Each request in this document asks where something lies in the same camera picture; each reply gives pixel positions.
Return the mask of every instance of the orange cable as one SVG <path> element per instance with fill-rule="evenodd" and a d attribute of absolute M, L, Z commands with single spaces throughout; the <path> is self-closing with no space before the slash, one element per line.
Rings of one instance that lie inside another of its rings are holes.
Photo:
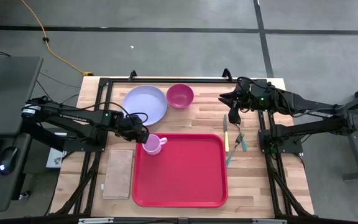
<path fill-rule="evenodd" d="M 70 62 L 67 62 L 66 60 L 62 59 L 61 57 L 59 57 L 57 54 L 55 54 L 49 44 L 48 44 L 48 41 L 49 41 L 49 38 L 47 37 L 47 33 L 45 32 L 45 29 L 43 27 L 43 25 L 41 24 L 41 21 L 38 19 L 37 15 L 35 14 L 35 12 L 30 8 L 30 6 L 28 4 L 25 3 L 24 0 L 21 0 L 23 2 L 23 4 L 30 10 L 30 12 L 33 14 L 33 16 L 35 17 L 35 19 L 38 21 L 38 23 L 40 24 L 40 27 L 42 29 L 42 32 L 44 33 L 44 42 L 47 44 L 47 48 L 48 48 L 48 51 L 53 55 L 55 56 L 57 59 L 61 60 L 62 62 L 65 62 L 66 64 L 68 64 L 69 66 L 73 67 L 75 70 L 79 71 L 80 73 L 82 73 L 84 76 L 88 76 L 88 75 L 93 75 L 93 72 L 84 72 L 82 70 L 80 70 L 79 68 L 75 67 L 73 64 L 71 64 Z"/>

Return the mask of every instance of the pink bowl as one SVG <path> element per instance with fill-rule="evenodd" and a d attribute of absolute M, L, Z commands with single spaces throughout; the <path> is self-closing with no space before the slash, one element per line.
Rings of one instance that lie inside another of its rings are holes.
<path fill-rule="evenodd" d="M 193 90 L 185 84 L 173 85 L 167 91 L 168 103 L 174 108 L 187 108 L 193 99 Z"/>

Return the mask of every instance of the fork handle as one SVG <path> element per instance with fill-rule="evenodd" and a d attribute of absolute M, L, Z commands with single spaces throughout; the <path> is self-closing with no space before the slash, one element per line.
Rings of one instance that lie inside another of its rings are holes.
<path fill-rule="evenodd" d="M 236 146 L 234 146 L 234 149 L 230 152 L 229 157 L 226 159 L 226 167 L 229 166 L 229 163 L 231 161 L 231 157 L 233 157 L 234 151 L 236 150 L 236 147 L 238 146 L 238 144 L 236 143 Z"/>

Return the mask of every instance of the purple plate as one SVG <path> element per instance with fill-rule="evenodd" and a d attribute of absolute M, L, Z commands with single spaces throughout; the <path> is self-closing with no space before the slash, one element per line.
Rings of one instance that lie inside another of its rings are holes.
<path fill-rule="evenodd" d="M 125 96 L 122 106 L 128 113 L 146 113 L 149 119 L 144 125 L 148 126 L 161 120 L 167 112 L 168 102 L 164 93 L 157 87 L 144 85 L 131 90 Z M 138 114 L 138 116 L 142 121 L 146 119 L 143 114 Z"/>

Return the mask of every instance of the beige napkin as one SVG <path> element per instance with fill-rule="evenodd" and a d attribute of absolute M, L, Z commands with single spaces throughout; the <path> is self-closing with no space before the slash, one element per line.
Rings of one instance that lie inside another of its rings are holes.
<path fill-rule="evenodd" d="M 132 150 L 110 150 L 103 199 L 128 199 L 133 154 Z"/>

